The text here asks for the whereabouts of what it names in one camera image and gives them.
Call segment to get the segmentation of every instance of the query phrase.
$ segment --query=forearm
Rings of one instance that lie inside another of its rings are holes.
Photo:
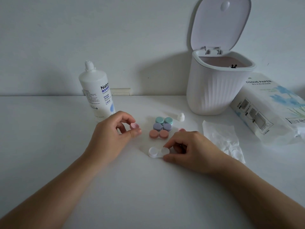
[[[305,228],[305,209],[235,159],[214,177],[239,201],[259,228]]]
[[[1,228],[59,228],[66,221],[99,167],[78,158],[59,176],[0,220]]]

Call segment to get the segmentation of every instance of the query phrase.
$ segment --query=small white bottle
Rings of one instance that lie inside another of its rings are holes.
[[[107,75],[97,70],[91,61],[87,60],[85,66],[86,71],[78,79],[97,121],[102,121],[115,113]]]

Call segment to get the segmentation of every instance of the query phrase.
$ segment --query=crumpled tissue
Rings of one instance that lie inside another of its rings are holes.
[[[235,134],[234,126],[214,124],[204,121],[202,123],[203,134],[221,151],[229,156],[246,163],[242,149],[239,146],[239,140]]]

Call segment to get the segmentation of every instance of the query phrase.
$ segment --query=finger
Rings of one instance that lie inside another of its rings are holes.
[[[163,160],[169,163],[182,165],[185,164],[185,154],[167,154],[163,156]]]
[[[110,116],[109,120],[111,120],[114,125],[116,125],[118,122],[127,123],[129,125],[131,123],[135,123],[135,119],[130,114],[122,111],[118,111]]]
[[[126,128],[125,128],[124,124],[121,123],[121,122],[118,122],[118,123],[117,123],[116,128],[118,128],[118,129],[120,130],[121,133],[126,132]]]
[[[163,147],[171,148],[176,143],[187,146],[189,143],[189,133],[190,132],[176,132]]]
[[[177,153],[179,153],[179,154],[183,153],[183,149],[180,144],[173,145],[173,148],[174,148],[174,150],[176,150]]]
[[[127,144],[130,141],[130,139],[135,138],[141,134],[142,134],[142,130],[140,128],[135,128],[122,133],[120,137],[122,138],[124,144]]]

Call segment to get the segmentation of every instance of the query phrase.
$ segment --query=white wall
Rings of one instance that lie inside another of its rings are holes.
[[[111,88],[183,95],[198,1],[0,0],[0,95],[82,95],[87,59]],[[304,22],[305,0],[252,0],[234,50],[305,97]]]

